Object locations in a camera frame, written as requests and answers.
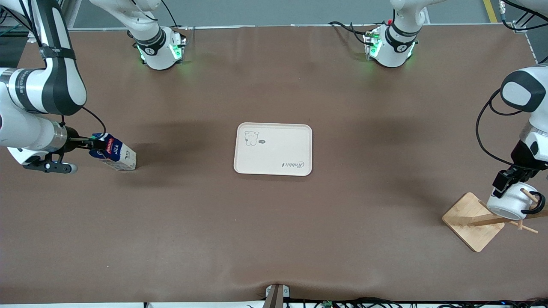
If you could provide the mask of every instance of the table surface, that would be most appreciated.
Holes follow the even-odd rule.
[[[86,106],[139,167],[75,151],[77,174],[42,174],[2,149],[2,303],[254,300],[271,283],[317,299],[548,295],[545,220],[527,222],[539,235],[508,225],[481,253],[441,220],[468,191],[487,198],[506,168],[474,125],[504,77],[534,64],[524,36],[429,26],[387,69],[330,27],[187,35],[184,64],[153,71],[125,32],[71,33]],[[28,45],[20,66],[42,65]],[[508,157],[526,120],[487,113],[485,145]],[[242,122],[308,124],[312,174],[237,174]],[[100,131],[85,112],[67,125]],[[548,189],[544,175],[530,182]]]

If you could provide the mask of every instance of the wooden stand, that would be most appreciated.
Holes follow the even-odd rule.
[[[521,189],[532,201],[533,207],[538,200],[527,190]],[[548,210],[538,214],[528,215],[525,219],[548,216]],[[460,239],[475,252],[480,252],[502,230],[504,223],[518,226],[518,230],[527,230],[538,233],[529,227],[523,226],[523,221],[512,221],[491,213],[485,203],[473,193],[466,193],[455,205],[445,213],[443,222],[455,232]]]

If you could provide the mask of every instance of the black strap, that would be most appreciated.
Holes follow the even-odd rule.
[[[74,50],[63,47],[43,46],[38,49],[42,59],[45,58],[69,58],[76,60]]]
[[[402,43],[400,41],[397,41],[390,34],[390,27],[386,28],[385,37],[386,37],[386,42],[394,48],[394,51],[396,53],[406,52],[409,49],[409,47],[411,47],[413,43],[415,42],[415,40],[409,41],[407,43]]]
[[[420,32],[420,29],[418,31],[415,31],[415,32],[405,32],[405,31],[401,30],[400,28],[398,28],[394,22],[390,26],[394,29],[394,31],[397,34],[399,34],[401,36],[405,36],[405,37],[414,37],[415,35],[419,34],[419,32]]]

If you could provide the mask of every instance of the wooden base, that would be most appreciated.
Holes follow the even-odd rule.
[[[470,226],[474,217],[490,214],[471,192],[466,193],[445,213],[443,222],[475,252],[480,252],[502,230],[504,223]]]

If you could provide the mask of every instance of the white tray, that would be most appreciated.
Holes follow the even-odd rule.
[[[309,175],[312,129],[304,124],[240,124],[234,170],[243,174]]]

